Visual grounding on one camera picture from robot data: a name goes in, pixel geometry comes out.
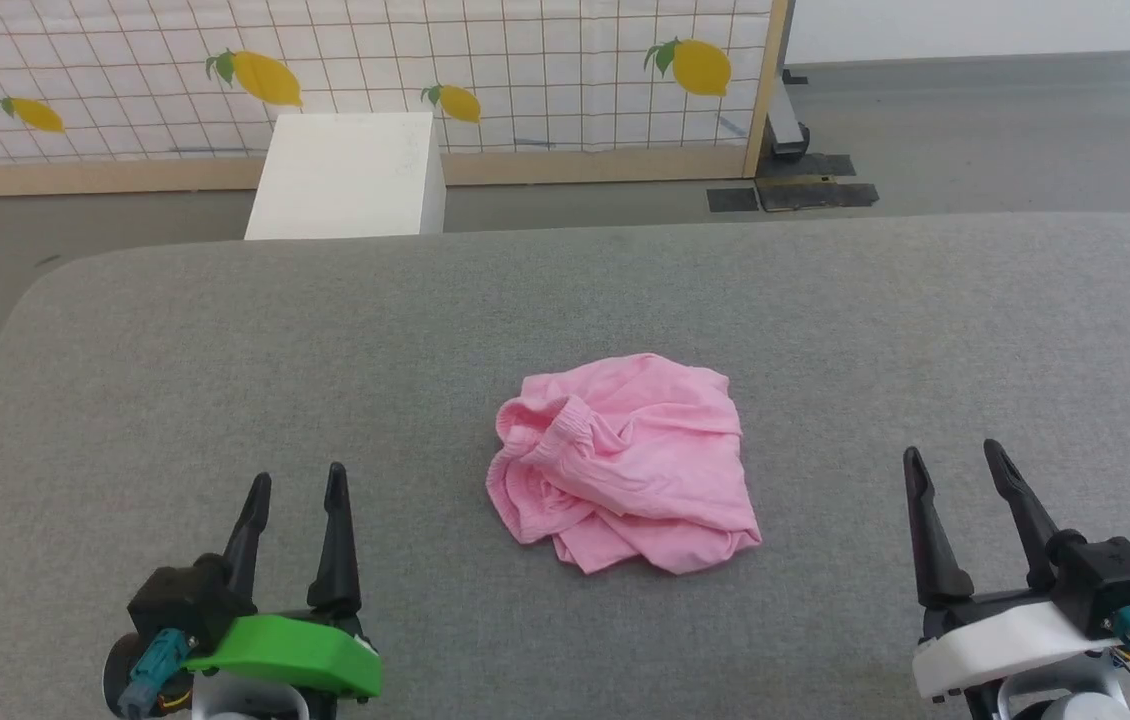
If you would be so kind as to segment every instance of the pink cloth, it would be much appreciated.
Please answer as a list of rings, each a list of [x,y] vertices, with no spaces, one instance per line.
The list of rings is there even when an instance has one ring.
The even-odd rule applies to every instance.
[[[525,378],[486,488],[513,537],[584,573],[643,555],[692,573],[760,544],[729,378],[657,355]]]

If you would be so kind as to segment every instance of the gray table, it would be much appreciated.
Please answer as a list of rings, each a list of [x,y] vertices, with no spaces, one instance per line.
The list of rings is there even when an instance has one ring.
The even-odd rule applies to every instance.
[[[660,352],[733,380],[765,544],[672,578],[520,547],[483,479],[524,374]],[[94,717],[146,573],[276,480],[264,609],[353,474],[385,696],[347,717],[895,719],[914,697],[902,456],[982,589],[1026,571],[981,441],[1060,524],[1130,537],[1130,217],[981,215],[349,242],[77,261],[0,341],[0,717]],[[1127,684],[1130,693],[1130,682]]]

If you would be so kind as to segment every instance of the grid pattern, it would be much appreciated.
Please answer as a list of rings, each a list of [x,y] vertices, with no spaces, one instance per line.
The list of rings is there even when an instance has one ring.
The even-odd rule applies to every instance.
[[[0,109],[0,164],[263,155],[282,113],[433,110],[443,151],[742,145],[770,0],[0,0],[0,99],[37,99],[44,132]],[[649,47],[707,42],[725,96],[688,94]],[[208,73],[223,50],[273,58],[303,106]],[[435,109],[455,86],[481,122]]]

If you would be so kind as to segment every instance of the yellow lemon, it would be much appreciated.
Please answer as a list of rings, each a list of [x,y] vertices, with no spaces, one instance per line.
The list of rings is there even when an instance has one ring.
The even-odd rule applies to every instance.
[[[262,102],[294,105],[297,109],[303,106],[299,78],[294,77],[290,68],[286,68],[281,61],[268,55],[250,53],[249,50],[241,50],[240,53],[223,50],[221,55],[211,55],[205,60],[205,77],[209,77],[210,70],[216,70],[227,85],[232,84],[232,77],[240,79],[241,87]]]
[[[660,73],[667,73],[667,67],[671,66],[671,73],[685,92],[725,96],[730,78],[729,57],[710,42],[673,38],[649,50],[646,67],[651,58]]]
[[[63,119],[49,109],[44,102],[25,99],[24,97],[5,97],[0,99],[0,111],[9,118],[18,118],[23,122],[45,132],[63,132]]]
[[[455,120],[463,120],[466,123],[481,122],[481,102],[470,92],[452,85],[434,85],[424,88],[421,97],[432,101],[432,105],[440,102],[441,107]]]

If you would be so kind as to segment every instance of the white block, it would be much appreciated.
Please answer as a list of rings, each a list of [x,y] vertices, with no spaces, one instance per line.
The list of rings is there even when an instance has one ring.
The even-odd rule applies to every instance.
[[[281,115],[245,240],[442,232],[445,176],[431,113]]]

